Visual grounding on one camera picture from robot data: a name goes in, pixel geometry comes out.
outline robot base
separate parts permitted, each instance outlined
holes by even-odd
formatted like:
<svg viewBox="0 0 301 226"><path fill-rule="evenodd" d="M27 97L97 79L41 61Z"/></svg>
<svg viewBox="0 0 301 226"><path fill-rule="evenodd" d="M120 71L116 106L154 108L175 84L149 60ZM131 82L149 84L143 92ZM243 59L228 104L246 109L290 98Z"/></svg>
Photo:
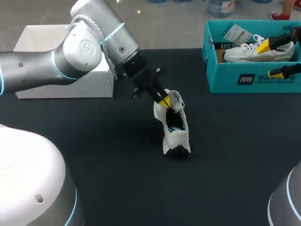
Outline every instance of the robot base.
<svg viewBox="0 0 301 226"><path fill-rule="evenodd" d="M0 126L1 226L83 226L79 192L58 149Z"/></svg>

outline gray floor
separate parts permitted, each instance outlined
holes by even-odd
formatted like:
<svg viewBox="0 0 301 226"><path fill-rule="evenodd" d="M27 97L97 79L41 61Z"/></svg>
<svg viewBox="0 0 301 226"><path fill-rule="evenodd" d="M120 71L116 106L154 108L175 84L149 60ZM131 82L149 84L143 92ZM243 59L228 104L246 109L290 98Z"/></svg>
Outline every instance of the gray floor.
<svg viewBox="0 0 301 226"><path fill-rule="evenodd" d="M26 25L68 24L76 0L1 0L0 51L12 50ZM141 48L199 48L206 20L204 2L150 4L146 0L109 0L127 24ZM258 4L241 0L228 19L269 19L271 11L281 11L278 0ZM293 11L292 19L301 20Z"/></svg>

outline shoe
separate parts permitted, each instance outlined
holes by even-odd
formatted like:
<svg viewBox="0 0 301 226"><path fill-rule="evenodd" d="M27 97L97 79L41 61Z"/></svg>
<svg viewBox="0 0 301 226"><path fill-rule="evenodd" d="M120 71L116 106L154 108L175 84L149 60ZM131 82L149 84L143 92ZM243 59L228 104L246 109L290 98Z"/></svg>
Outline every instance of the shoe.
<svg viewBox="0 0 301 226"><path fill-rule="evenodd" d="M178 91L165 91L169 95L171 108L154 103L154 116L164 127L163 153L167 157L186 158L191 151L185 104Z"/></svg>
<svg viewBox="0 0 301 226"><path fill-rule="evenodd" d="M230 48L223 52L222 57L225 62L273 62L289 61L294 52L295 45L291 41L288 44L279 46L276 50L257 54L257 48L264 38L259 35L253 36L256 43L242 44L241 47Z"/></svg>
<svg viewBox="0 0 301 226"><path fill-rule="evenodd" d="M271 20L290 20L290 17L291 16L288 16L288 15L284 15L282 13L277 13L277 12L272 12L270 13L269 15L269 18Z"/></svg>

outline black sole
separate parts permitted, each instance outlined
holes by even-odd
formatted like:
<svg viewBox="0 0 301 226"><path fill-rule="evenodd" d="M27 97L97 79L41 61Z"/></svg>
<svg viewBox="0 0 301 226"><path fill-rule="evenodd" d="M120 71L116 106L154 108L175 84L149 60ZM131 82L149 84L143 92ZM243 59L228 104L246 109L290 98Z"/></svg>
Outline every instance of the black sole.
<svg viewBox="0 0 301 226"><path fill-rule="evenodd" d="M187 159L189 155L190 152L182 145L179 145L174 149L169 149L164 156L173 159Z"/></svg>

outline teal shoe box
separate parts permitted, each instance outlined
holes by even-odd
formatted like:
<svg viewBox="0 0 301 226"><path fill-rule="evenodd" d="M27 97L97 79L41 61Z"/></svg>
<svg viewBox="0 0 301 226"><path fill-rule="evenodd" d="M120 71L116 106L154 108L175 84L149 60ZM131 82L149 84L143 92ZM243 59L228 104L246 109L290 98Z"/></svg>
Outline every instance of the teal shoe box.
<svg viewBox="0 0 301 226"><path fill-rule="evenodd" d="M226 48L238 46L224 38L234 25L264 38L289 33L300 21L214 20L207 21L202 48L207 79L212 93L301 93L301 73L289 79L269 78L269 71L284 65L301 63L301 49L296 44L293 62L224 63ZM253 37L247 42L255 42Z"/></svg>

